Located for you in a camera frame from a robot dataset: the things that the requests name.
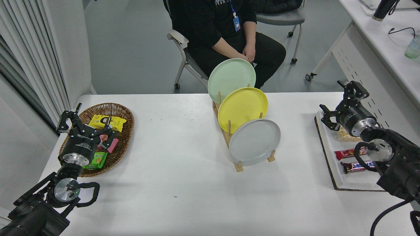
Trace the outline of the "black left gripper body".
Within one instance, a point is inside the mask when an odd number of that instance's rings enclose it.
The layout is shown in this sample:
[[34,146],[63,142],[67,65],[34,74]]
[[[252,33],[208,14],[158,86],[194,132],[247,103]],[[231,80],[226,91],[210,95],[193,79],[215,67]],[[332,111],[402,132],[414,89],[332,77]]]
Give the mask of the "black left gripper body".
[[75,153],[84,157],[93,157],[96,151],[96,146],[99,140],[98,137],[93,136],[96,134],[95,129],[83,128],[84,132],[79,131],[77,128],[72,128],[69,131],[69,137],[64,146],[61,156]]

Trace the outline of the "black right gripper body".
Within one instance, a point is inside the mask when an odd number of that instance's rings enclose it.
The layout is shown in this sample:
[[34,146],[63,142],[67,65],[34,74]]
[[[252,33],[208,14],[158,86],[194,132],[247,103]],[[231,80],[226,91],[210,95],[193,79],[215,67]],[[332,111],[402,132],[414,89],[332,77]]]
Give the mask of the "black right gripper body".
[[360,135],[365,128],[376,126],[376,118],[360,103],[352,107],[340,104],[338,111],[338,122],[350,135]]

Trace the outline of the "person's left hand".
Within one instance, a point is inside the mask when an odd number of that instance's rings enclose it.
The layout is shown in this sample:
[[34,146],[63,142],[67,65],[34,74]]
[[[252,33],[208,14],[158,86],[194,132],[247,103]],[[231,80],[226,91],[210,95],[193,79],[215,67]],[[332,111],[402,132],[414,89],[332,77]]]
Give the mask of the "person's left hand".
[[253,63],[255,60],[256,49],[255,43],[247,43],[246,46],[243,48],[242,58],[249,63]]

